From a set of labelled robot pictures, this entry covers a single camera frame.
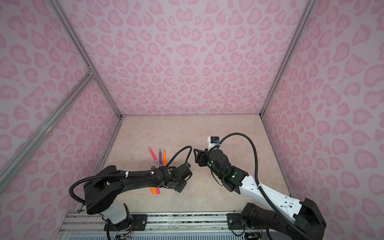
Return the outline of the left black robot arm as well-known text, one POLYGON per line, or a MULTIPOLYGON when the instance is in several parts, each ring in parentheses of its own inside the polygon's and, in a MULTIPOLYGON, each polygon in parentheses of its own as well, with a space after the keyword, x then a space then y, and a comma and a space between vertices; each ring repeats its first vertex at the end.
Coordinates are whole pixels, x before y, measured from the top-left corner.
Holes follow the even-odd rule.
POLYGON ((101 215, 113 225, 131 220, 126 204, 120 203, 121 193, 142 188, 166 188, 181 193, 192 176, 190 164, 179 167, 152 167, 147 171, 119 171, 108 166, 84 185, 88 215, 101 215))

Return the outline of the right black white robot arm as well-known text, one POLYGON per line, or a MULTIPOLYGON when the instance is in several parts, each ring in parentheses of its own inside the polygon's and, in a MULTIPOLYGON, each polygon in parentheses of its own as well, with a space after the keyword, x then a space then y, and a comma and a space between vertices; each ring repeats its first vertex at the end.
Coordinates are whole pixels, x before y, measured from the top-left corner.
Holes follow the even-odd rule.
POLYGON ((229 192, 251 198, 262 205, 248 203, 240 213, 241 224, 246 229, 260 227, 275 230, 293 240, 321 240, 327 227, 317 204, 301 201, 257 183, 247 172, 230 164, 219 149, 194 150, 195 162, 208 167, 229 192))

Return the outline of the purple highlighter pen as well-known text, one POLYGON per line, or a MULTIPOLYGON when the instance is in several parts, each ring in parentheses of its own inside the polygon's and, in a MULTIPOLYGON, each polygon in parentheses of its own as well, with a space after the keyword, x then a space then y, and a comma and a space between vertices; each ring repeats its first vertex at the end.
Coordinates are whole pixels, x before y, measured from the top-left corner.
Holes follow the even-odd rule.
POLYGON ((159 165, 163 165, 163 153, 162 153, 162 148, 159 148, 159 165))

